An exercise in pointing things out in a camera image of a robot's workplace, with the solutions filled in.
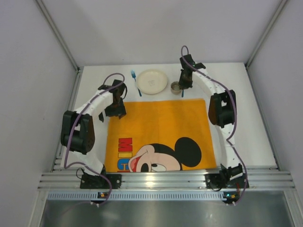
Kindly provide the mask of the orange cartoon mouse placemat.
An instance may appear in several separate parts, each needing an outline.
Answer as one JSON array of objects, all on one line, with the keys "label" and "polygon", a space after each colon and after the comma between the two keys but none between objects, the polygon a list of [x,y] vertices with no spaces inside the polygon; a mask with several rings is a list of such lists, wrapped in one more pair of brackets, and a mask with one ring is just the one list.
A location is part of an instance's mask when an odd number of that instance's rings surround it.
[{"label": "orange cartoon mouse placemat", "polygon": [[109,121],[105,167],[138,173],[216,168],[205,100],[127,102]]}]

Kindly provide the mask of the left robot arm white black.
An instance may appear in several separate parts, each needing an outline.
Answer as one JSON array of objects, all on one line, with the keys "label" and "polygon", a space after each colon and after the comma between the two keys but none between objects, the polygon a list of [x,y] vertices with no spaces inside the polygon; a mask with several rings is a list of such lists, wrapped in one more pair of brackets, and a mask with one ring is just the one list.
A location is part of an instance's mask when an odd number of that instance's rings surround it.
[{"label": "left robot arm white black", "polygon": [[105,116],[124,117],[126,94],[125,83],[115,79],[112,85],[102,84],[84,105],[63,114],[61,144],[66,147],[63,167],[80,166],[82,189],[107,189],[112,185],[104,164],[91,153],[96,141],[94,122],[103,122]]}]

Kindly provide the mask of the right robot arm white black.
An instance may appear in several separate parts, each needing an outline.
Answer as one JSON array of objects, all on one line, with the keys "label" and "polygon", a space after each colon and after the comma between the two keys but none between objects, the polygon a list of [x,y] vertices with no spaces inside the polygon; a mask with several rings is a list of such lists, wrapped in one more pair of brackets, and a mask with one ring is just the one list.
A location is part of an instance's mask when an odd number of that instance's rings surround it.
[{"label": "right robot arm white black", "polygon": [[202,63],[196,63],[191,54],[182,55],[178,85],[184,90],[198,85],[210,98],[208,118],[217,129],[222,149],[221,170],[218,177],[208,178],[212,190],[231,188],[246,189],[246,167],[235,148],[234,134],[237,126],[236,95],[221,82],[212,79]]}]

